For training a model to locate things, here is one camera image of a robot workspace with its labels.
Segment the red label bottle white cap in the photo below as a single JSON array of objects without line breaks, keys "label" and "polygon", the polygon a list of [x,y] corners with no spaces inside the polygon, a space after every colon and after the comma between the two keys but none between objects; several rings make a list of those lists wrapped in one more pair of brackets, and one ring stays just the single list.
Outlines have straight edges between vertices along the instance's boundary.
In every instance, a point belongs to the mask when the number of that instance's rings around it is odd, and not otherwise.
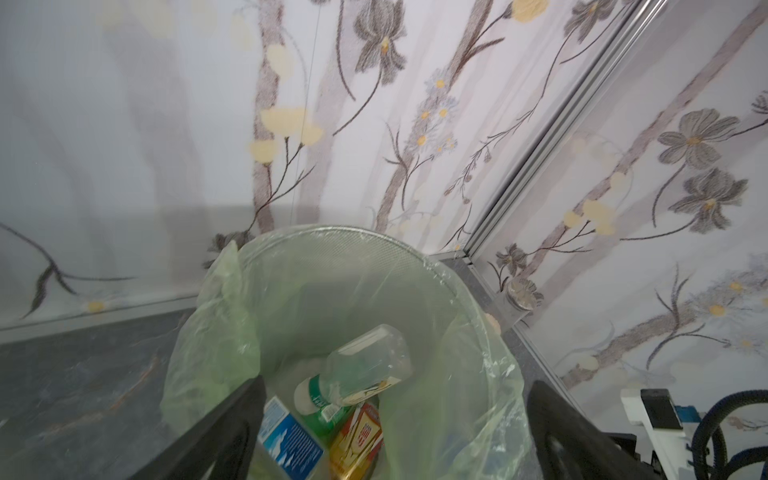
[{"label": "red label bottle white cap", "polygon": [[336,435],[329,450],[332,479],[369,479],[383,444],[383,430],[375,403],[365,401]]}]

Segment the green bottle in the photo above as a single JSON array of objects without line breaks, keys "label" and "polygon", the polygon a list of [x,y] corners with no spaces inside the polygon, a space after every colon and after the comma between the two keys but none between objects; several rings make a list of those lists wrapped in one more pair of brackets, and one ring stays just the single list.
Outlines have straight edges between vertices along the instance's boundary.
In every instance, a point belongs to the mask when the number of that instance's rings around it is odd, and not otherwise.
[{"label": "green bottle", "polygon": [[304,415],[303,420],[315,436],[327,439],[335,435],[353,410],[351,406],[330,404],[312,414]]}]

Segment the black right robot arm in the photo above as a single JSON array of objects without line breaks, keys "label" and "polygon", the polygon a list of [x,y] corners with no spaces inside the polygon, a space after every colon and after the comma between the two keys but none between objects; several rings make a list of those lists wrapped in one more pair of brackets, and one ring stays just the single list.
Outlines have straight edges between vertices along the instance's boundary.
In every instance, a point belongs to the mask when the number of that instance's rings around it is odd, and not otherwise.
[{"label": "black right robot arm", "polygon": [[747,408],[767,408],[765,389],[730,394],[706,411],[676,404],[666,389],[624,389],[620,398],[629,423],[650,442],[650,454],[640,453],[635,434],[611,433],[609,438],[653,479],[734,479],[747,467],[767,477],[767,442],[749,446],[735,438],[767,432],[765,420],[741,416]]}]

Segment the clear bottle cream label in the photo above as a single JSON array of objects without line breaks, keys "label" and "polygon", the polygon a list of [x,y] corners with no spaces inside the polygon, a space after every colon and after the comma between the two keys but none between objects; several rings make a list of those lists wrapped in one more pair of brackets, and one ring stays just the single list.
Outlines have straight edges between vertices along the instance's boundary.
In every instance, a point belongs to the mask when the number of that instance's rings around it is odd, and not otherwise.
[{"label": "clear bottle cream label", "polygon": [[409,379],[412,373],[403,334],[382,324],[329,354],[320,373],[296,386],[294,407],[309,415],[330,404],[354,406]]}]

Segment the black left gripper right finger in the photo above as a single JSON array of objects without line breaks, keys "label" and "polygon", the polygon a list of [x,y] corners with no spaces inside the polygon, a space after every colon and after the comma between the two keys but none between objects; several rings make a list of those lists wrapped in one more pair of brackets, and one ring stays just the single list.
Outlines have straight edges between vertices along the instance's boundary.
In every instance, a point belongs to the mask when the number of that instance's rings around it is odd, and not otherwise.
[{"label": "black left gripper right finger", "polygon": [[532,384],[526,412],[543,478],[658,479],[636,452],[637,436],[598,430],[544,381]]}]

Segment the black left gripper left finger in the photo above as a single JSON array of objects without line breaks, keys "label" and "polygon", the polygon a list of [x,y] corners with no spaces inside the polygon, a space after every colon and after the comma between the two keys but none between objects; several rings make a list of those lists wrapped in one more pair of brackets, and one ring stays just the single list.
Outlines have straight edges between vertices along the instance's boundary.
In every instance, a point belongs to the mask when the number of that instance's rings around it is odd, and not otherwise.
[{"label": "black left gripper left finger", "polygon": [[258,376],[245,381],[134,479],[245,479],[266,405]]}]

